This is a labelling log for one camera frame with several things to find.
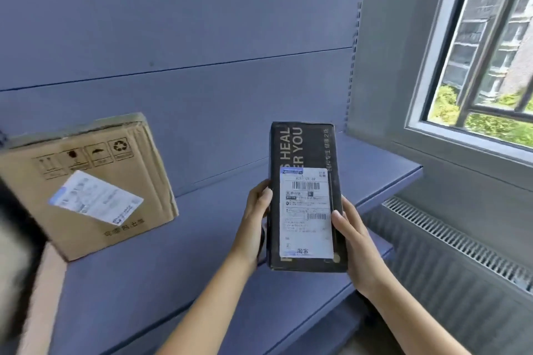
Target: recycling symbol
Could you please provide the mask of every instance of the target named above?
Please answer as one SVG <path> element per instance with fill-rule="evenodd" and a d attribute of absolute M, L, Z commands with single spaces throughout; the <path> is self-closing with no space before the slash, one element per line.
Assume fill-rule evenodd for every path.
<path fill-rule="evenodd" d="M 113 143 L 113 149 L 116 151 L 123 151 L 128 149 L 128 144 L 123 140 L 117 140 L 115 143 Z"/>

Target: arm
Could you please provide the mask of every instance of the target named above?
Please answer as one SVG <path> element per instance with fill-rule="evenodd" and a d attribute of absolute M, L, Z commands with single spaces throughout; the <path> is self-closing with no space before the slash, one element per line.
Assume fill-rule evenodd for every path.
<path fill-rule="evenodd" d="M 218 352 L 244 285 L 257 267 L 261 220 L 272 199 L 268 182 L 265 180 L 250 191 L 228 257 L 157 355 Z"/>
<path fill-rule="evenodd" d="M 331 221 L 348 243 L 348 274 L 379 311 L 406 355 L 470 355 L 392 275 L 356 208 L 343 197 Z"/>

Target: black box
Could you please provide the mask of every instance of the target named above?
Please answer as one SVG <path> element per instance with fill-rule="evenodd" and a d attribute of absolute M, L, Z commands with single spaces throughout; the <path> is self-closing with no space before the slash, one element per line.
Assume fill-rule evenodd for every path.
<path fill-rule="evenodd" d="M 333 210 L 342 213 L 335 126 L 272 123 L 269 172 L 273 197 L 266 255 L 270 268 L 345 272 L 346 241 L 330 221 Z"/>

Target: building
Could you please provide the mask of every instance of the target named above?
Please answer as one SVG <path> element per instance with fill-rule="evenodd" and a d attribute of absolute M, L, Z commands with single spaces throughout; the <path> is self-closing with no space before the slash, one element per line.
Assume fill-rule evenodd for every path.
<path fill-rule="evenodd" d="M 483 47 L 484 32 L 489 28 L 504 0 L 467 0 L 461 18 L 461 24 L 455 34 L 443 83 L 461 90 L 468 80 L 474 56 Z M 488 73 L 480 87 L 482 100 L 494 100 L 497 96 L 515 93 L 525 87 L 533 73 L 526 64 L 527 50 L 533 51 L 533 36 L 528 31 L 533 17 L 533 0 L 518 0 L 506 29 L 501 44 L 492 57 Z M 520 64 L 515 64 L 519 48 L 523 49 Z"/>

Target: finger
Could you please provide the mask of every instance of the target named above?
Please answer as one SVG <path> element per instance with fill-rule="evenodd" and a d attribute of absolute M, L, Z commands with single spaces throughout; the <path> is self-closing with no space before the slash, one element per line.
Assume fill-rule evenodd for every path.
<path fill-rule="evenodd" d="M 266 187 L 261 193 L 261 196 L 257 199 L 254 208 L 250 212 L 250 217 L 254 218 L 254 222 L 256 220 L 257 222 L 261 222 L 265 211 L 270 205 L 270 201 L 272 201 L 272 190 Z"/>
<path fill-rule="evenodd" d="M 248 194 L 248 199 L 246 200 L 246 208 L 244 209 L 244 217 L 250 215 L 250 212 L 254 209 L 255 203 L 263 193 L 263 190 L 268 187 L 270 183 L 269 179 L 263 180 L 257 184 L 254 188 L 250 190 Z"/>
<path fill-rule="evenodd" d="M 335 226 L 335 229 L 337 229 L 341 234 L 348 240 L 349 242 L 357 241 L 358 238 L 361 238 L 359 233 L 354 229 L 354 227 L 350 224 L 348 219 L 345 217 L 342 217 L 339 211 L 334 210 L 331 213 L 331 223 L 333 226 Z"/>
<path fill-rule="evenodd" d="M 359 216 L 359 212 L 357 212 L 356 207 L 344 195 L 342 196 L 342 207 L 346 211 L 346 217 L 350 221 L 350 224 L 363 236 L 368 235 L 368 230 L 361 216 Z"/>

